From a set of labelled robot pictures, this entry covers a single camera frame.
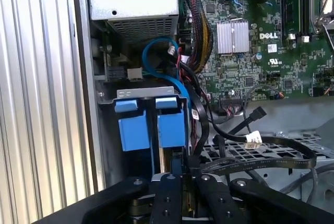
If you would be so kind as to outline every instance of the heatsink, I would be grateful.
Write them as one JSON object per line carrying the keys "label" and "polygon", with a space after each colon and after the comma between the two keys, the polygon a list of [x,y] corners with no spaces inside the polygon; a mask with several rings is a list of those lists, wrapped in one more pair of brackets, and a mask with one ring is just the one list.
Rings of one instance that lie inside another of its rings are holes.
{"label": "heatsink", "polygon": [[248,21],[231,20],[217,23],[216,53],[233,54],[249,51]]}

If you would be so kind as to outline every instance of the dell logo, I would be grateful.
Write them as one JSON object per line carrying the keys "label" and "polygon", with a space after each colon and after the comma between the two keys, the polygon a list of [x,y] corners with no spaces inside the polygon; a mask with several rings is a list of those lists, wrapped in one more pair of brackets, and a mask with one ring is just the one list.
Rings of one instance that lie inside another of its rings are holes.
{"label": "dell logo", "polygon": [[271,32],[271,33],[260,33],[260,39],[264,40],[264,39],[278,39],[278,36],[275,32]]}

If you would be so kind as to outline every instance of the black ribbon cable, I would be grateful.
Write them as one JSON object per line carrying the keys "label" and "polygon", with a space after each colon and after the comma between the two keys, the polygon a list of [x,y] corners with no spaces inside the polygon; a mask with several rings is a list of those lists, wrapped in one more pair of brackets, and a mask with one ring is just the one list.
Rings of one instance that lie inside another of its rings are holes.
{"label": "black ribbon cable", "polygon": [[[193,104],[196,104],[196,108],[203,107],[200,106],[198,102],[200,101],[200,98],[198,95],[194,92],[192,87],[186,86],[189,96]],[[210,117],[213,118],[212,110],[210,108],[209,100],[206,96],[203,96],[205,99]],[[223,130],[219,129],[215,123],[212,123],[213,128],[216,130],[218,134],[220,134],[222,137],[232,140],[234,142],[239,143],[247,143],[247,139],[244,136],[237,136],[237,135],[231,135]],[[220,159],[215,160],[213,162],[210,162],[209,164],[205,164],[201,167],[201,170],[204,172],[209,172],[217,175],[226,175],[229,173],[236,173],[236,172],[242,172],[247,170],[254,170],[254,169],[260,169],[260,168],[295,168],[295,169],[310,169],[315,167],[317,156],[316,154],[309,149],[308,147],[304,146],[303,144],[296,142],[292,139],[277,137],[277,136],[262,136],[262,143],[267,144],[276,144],[281,146],[290,147],[300,153],[303,154],[304,159],[283,159],[283,158],[268,158],[263,160],[255,160],[255,161],[246,161],[231,165],[226,165],[219,167],[221,165],[222,161]],[[203,149],[203,146],[206,142],[206,140],[201,140],[201,143],[198,142],[196,148],[198,147],[197,153],[201,152]]]}
{"label": "black ribbon cable", "polygon": [[209,119],[208,119],[207,112],[205,111],[205,108],[203,107],[203,104],[200,100],[200,97],[194,91],[193,87],[190,84],[185,84],[185,86],[188,90],[190,100],[192,101],[192,104],[195,107],[195,110],[198,112],[199,122],[202,128],[202,135],[199,141],[197,142],[197,145],[193,153],[193,155],[200,156],[204,148],[205,142],[208,140],[209,134],[210,134]]}

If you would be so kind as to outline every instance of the white connector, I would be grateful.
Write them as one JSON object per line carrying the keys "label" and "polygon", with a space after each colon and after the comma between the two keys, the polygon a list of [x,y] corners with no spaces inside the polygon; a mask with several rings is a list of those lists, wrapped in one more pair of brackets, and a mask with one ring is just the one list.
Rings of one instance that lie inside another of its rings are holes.
{"label": "white connector", "polygon": [[176,52],[176,48],[173,45],[170,45],[168,50],[167,50],[168,54],[171,56],[174,56],[175,52]]}

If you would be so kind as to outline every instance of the pcie slot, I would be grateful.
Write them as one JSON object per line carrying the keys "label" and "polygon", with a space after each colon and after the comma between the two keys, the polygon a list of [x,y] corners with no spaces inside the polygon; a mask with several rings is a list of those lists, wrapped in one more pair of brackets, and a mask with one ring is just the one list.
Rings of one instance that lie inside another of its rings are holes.
{"label": "pcie slot", "polygon": [[287,37],[287,0],[280,0],[281,2],[281,18],[282,18],[282,38]]}
{"label": "pcie slot", "polygon": [[299,25],[303,36],[309,35],[309,0],[299,0]]}

